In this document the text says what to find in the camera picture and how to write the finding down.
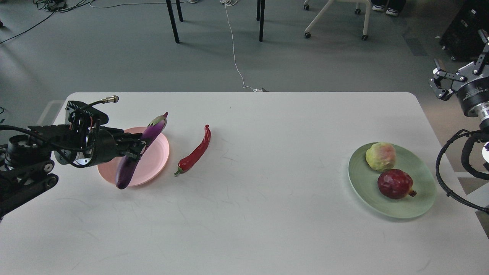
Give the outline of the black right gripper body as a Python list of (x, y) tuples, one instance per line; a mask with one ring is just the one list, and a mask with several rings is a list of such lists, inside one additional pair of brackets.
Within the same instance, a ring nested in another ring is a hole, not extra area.
[(489, 78), (478, 78), (457, 92), (464, 116), (487, 119), (489, 115)]

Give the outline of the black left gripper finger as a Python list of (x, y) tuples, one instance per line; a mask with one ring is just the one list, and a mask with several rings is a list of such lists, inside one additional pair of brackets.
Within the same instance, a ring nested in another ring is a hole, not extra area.
[(137, 149), (147, 146), (142, 133), (115, 133), (115, 149)]
[(141, 159), (141, 151), (134, 151), (134, 150), (129, 150), (129, 151), (121, 151), (117, 155), (117, 158), (128, 158), (130, 161), (133, 162), (139, 162)]

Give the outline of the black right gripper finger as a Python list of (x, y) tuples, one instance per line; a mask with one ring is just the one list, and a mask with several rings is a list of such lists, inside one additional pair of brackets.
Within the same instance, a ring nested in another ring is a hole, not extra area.
[(474, 62), (473, 74), (480, 75), (483, 72), (483, 69), (488, 61), (488, 52), (489, 52), (489, 35), (486, 30), (479, 29), (478, 34), (482, 41), (484, 42), (484, 48), (480, 53), (478, 59)]
[(435, 69), (433, 70), (433, 76), (429, 80), (429, 85), (437, 99), (447, 101), (454, 94), (451, 85), (454, 82), (465, 83), (467, 77), (459, 73), (447, 72), (445, 64), (438, 58), (434, 59), (434, 64)]

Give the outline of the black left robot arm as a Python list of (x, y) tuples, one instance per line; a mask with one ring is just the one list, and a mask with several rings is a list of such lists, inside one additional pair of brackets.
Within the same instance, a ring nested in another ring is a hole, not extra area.
[(55, 162), (76, 168), (124, 156), (138, 162), (148, 144), (142, 134), (106, 127), (108, 116), (95, 108), (117, 101), (115, 95), (91, 104), (70, 100), (64, 124), (28, 129), (2, 125), (2, 131), (19, 134), (1, 146), (1, 217), (58, 183), (59, 177), (52, 173)]

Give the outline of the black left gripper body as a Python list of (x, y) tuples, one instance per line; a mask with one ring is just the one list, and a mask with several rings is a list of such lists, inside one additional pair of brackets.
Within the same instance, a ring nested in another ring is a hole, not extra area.
[(120, 138), (122, 134), (124, 134), (122, 129), (100, 128), (92, 153), (88, 158), (82, 159), (82, 165), (98, 165), (119, 157), (120, 149), (117, 145), (117, 138)]

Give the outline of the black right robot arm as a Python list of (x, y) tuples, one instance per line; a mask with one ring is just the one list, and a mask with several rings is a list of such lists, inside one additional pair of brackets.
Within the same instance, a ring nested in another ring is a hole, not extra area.
[(484, 48), (476, 61), (459, 68), (456, 73), (448, 73), (444, 65), (435, 59), (436, 68), (429, 84), (437, 99), (447, 101), (452, 95), (456, 95), (458, 102), (466, 117), (478, 117), (480, 120), (479, 130), (468, 131), (465, 129), (455, 133), (444, 146), (442, 146), (436, 160), (436, 179), (448, 197), (475, 210), (488, 213), (487, 207), (474, 204), (450, 189), (440, 175), (440, 162), (449, 146), (454, 141), (466, 137), (467, 140), (461, 152), (461, 164), (463, 168), (478, 179), (488, 180), (488, 174), (477, 171), (470, 164), (470, 154), (475, 143), (484, 143), (482, 156), (485, 160), (484, 167), (488, 169), (488, 131), (489, 131), (489, 79), (488, 79), (488, 33), (479, 29), (478, 34), (484, 42)]

